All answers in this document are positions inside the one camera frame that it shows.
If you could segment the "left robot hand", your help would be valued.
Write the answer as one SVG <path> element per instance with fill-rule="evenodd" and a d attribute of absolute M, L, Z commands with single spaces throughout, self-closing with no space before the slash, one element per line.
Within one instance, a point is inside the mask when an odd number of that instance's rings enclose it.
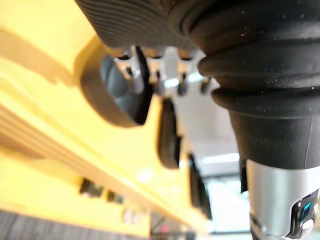
<path fill-rule="evenodd" d="M 220 87 L 248 192 L 255 240 L 306 240 L 320 193 L 320 3 L 155 0 L 166 24 L 204 54 Z"/>

